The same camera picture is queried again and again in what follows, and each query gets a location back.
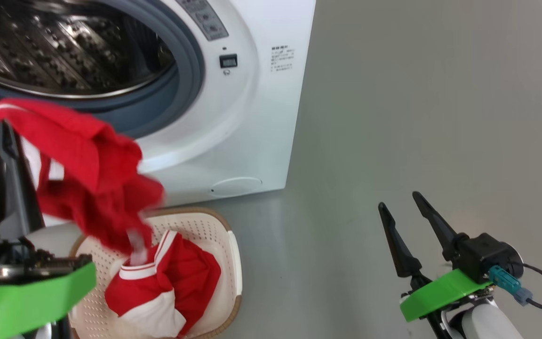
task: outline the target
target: blue connector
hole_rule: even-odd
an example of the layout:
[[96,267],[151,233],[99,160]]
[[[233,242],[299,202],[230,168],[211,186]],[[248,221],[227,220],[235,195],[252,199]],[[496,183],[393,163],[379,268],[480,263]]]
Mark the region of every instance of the blue connector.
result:
[[509,274],[500,266],[495,265],[488,270],[488,279],[497,285],[497,287],[501,287],[509,292],[509,294],[514,296],[514,299],[522,306],[528,304],[527,299],[533,298],[533,294],[529,290],[523,288],[516,277]]
[[497,285],[497,287],[501,287],[509,292],[512,296],[522,288],[522,284],[516,277],[497,265],[488,270],[488,279]]

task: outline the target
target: button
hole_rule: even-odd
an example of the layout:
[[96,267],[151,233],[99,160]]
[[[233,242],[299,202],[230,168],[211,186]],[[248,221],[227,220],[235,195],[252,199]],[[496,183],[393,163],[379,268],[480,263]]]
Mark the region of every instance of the button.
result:
[[206,32],[218,32],[219,31],[219,27],[217,25],[206,25],[204,26],[204,29],[206,30]]
[[237,67],[237,54],[228,54],[219,57],[221,68]]
[[211,19],[211,16],[208,13],[204,13],[204,14],[196,13],[196,19],[198,19],[198,21],[200,22],[205,22],[205,21],[209,21]]

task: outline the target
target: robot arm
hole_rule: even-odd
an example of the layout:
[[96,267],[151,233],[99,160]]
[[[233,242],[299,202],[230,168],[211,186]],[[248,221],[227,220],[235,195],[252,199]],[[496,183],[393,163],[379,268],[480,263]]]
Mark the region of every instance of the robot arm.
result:
[[95,287],[90,256],[55,258],[26,238],[44,227],[19,136],[0,122],[0,339],[69,339],[66,315]]
[[[443,217],[418,192],[413,199],[428,219],[453,271],[432,281],[421,273],[420,261],[411,255],[396,230],[396,223],[385,204],[378,206],[399,277],[411,277],[411,290],[402,295],[400,309],[406,321],[426,319],[438,339],[521,339],[522,336],[493,299],[491,268],[498,266],[508,276],[520,278],[522,260],[510,245],[488,234],[470,238],[456,234]],[[447,313],[456,312],[452,319]]]

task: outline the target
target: gray floor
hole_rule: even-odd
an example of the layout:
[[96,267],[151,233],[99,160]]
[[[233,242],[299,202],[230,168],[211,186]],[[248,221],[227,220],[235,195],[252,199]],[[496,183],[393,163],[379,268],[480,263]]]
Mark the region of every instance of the gray floor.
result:
[[[443,260],[413,190],[542,267],[542,1],[318,1],[287,188],[203,204],[243,260],[222,338],[432,338],[399,312],[408,282],[376,212],[388,204],[435,277]],[[542,279],[523,281],[542,301]],[[542,311],[497,302],[542,337]]]

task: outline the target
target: red and white jersey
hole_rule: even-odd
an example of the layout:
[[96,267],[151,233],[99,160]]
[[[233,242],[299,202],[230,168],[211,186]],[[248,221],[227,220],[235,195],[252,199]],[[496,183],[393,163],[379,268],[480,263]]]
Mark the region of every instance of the red and white jersey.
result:
[[163,199],[159,182],[142,176],[139,145],[91,114],[30,99],[0,101],[0,121],[22,137],[41,212],[73,220],[82,233],[130,255],[127,232],[151,245],[139,217]]
[[220,277],[215,257],[167,231],[148,264],[122,266],[105,292],[108,307],[152,337],[183,337],[202,317]]

